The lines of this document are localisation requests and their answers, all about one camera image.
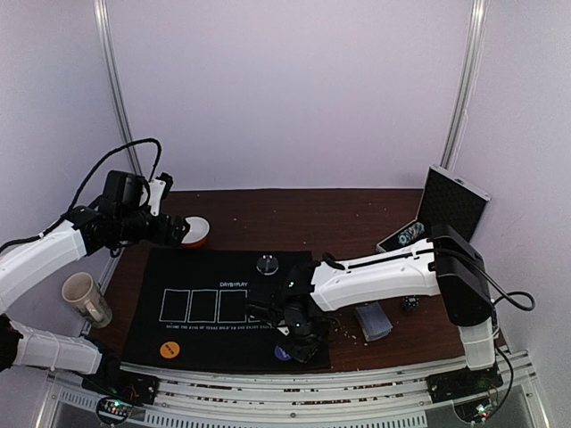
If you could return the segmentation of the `purple small blind button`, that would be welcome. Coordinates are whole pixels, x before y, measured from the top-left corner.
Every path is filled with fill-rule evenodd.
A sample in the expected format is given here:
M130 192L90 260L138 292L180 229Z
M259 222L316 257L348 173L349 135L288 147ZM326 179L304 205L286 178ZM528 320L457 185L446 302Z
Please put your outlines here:
M274 349L274 354L276 358L280 361L289 361L293 357L289 355L285 350L283 350L280 346L276 346Z

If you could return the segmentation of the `deck of playing cards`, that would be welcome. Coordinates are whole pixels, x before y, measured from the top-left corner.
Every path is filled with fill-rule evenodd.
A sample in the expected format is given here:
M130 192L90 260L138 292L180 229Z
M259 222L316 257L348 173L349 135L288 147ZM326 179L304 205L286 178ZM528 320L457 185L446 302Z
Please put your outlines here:
M357 307L355 316L366 342L382 339L393 330L392 323L378 302Z

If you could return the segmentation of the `orange big blind button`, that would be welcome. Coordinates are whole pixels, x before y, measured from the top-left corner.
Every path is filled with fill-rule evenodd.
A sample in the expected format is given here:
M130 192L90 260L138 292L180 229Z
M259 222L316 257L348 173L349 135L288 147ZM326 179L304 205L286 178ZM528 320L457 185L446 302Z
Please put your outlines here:
M160 355L164 359L176 358L180 354L180 351L180 345L174 341L164 342L159 349Z

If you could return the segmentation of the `poker chip stack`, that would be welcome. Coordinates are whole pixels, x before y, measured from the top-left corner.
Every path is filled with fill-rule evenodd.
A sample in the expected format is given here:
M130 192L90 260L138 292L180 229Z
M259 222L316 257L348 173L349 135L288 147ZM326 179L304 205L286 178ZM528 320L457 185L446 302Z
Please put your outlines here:
M401 300L401 305L405 312L415 311L419 307L419 303L419 297L416 295L405 296Z

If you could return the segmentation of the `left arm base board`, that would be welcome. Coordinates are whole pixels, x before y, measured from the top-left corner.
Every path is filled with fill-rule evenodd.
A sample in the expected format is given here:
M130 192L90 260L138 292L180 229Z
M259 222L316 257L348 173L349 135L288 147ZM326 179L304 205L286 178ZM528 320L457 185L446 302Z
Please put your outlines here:
M134 410L152 405L159 387L156 376L123 370L113 355L103 356L94 374L79 376L84 389L102 395L95 404L95 415L109 427L125 423Z

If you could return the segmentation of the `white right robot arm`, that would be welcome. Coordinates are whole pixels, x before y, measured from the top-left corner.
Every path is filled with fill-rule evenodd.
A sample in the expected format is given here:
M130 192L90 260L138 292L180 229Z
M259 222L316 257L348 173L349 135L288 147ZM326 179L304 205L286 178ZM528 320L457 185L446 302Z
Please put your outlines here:
M451 226L434 226L429 237L394 251L349 260L325 254L298 263L275 289L251 288L245 310L277 329L278 346L306 363L327 338L328 313L413 295L443 298L466 357L457 384L465 393L478 392L491 380L496 361L495 309L482 256Z

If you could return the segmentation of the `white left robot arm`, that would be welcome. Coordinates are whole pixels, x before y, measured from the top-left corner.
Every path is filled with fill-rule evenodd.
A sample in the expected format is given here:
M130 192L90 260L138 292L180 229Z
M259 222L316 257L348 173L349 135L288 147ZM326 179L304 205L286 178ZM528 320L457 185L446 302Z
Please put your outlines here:
M92 375L110 396L128 388L128 376L91 341L25 326L6 312L22 295L61 268L107 248L147 241L177 248L190 231L185 218L153 214L149 206L105 213L78 206L53 231L1 257L1 369L35 366Z

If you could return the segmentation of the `right arm base board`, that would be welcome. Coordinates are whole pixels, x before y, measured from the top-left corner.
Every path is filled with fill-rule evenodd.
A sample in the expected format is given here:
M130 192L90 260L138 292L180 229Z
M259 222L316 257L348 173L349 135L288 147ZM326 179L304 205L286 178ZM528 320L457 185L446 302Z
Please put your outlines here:
M426 379L428 393L434 404L451 401L456 416L466 423L487 421L499 403L498 388L503 385L499 367L472 371L467 367Z

